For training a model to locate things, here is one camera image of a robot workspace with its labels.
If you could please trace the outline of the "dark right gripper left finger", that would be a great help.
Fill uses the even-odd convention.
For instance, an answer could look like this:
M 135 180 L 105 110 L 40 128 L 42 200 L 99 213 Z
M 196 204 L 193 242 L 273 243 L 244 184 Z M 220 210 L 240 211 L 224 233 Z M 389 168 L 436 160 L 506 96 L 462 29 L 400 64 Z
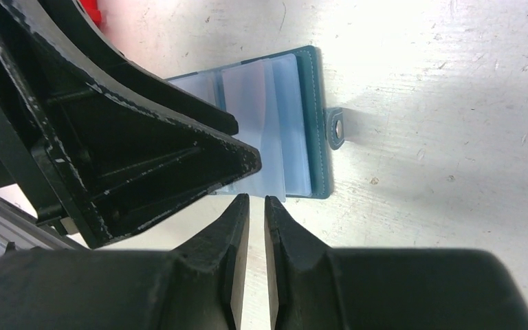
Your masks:
M 171 251 L 45 250 L 0 258 L 0 329 L 239 329 L 250 199 Z

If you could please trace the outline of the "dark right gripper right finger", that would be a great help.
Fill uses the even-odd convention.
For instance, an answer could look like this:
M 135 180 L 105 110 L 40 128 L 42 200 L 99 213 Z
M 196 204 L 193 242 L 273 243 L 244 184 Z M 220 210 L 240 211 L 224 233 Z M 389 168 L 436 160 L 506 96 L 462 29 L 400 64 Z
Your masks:
M 273 329 L 528 329 L 507 268 L 483 250 L 331 247 L 265 198 Z

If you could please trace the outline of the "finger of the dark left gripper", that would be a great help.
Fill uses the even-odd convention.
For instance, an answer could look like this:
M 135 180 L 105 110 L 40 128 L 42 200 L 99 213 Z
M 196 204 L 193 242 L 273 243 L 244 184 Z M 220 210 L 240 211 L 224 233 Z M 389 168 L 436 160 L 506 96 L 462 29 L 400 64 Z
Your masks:
M 80 1 L 42 1 L 65 36 L 105 73 L 135 93 L 228 135 L 239 132 L 233 115 L 146 71 L 115 48 L 89 18 Z
M 125 87 L 42 1 L 0 1 L 0 187 L 40 226 L 71 219 L 91 248 L 157 225 L 257 173 L 252 146 Z

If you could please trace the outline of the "blue leather card holder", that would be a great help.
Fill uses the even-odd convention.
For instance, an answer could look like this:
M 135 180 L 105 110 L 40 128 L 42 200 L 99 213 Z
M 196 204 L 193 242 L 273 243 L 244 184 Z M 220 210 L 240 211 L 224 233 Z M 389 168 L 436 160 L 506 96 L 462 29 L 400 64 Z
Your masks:
M 324 100 L 320 52 L 312 45 L 205 71 L 175 76 L 170 83 L 232 114 L 237 138 L 258 149 L 259 172 L 219 189 L 326 199 L 333 192 L 330 152 L 344 144 L 341 108 Z

